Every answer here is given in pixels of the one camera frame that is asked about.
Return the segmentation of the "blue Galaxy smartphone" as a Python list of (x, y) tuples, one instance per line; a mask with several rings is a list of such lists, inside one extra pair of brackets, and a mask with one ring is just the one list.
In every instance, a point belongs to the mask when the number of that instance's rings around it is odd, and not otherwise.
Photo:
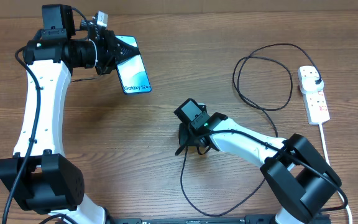
[(141, 54), (125, 59), (117, 65), (117, 74), (124, 94), (150, 93), (150, 84)]

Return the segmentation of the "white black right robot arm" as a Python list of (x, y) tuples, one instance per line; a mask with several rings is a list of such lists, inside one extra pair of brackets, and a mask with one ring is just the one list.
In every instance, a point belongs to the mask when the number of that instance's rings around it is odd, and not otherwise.
[(174, 112), (181, 121), (180, 146), (234, 154), (257, 166), (282, 206), (274, 223), (313, 223), (342, 182), (307, 138), (271, 137), (247, 129), (222, 113), (209, 115), (189, 98)]

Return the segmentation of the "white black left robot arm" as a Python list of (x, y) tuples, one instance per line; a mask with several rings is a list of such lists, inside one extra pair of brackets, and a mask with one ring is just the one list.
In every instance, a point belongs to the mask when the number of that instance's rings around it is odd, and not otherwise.
[(12, 202), (22, 210), (59, 218), (63, 223), (113, 223), (108, 210), (85, 194), (82, 172), (63, 149), (63, 114), (74, 68), (94, 68), (98, 75), (135, 69), (140, 50), (133, 36), (107, 28), (108, 15), (83, 19), (75, 34), (74, 7), (42, 6), (43, 27), (15, 53), (27, 72), (24, 119), (12, 156), (0, 159), (0, 179), (9, 195), (2, 221)]

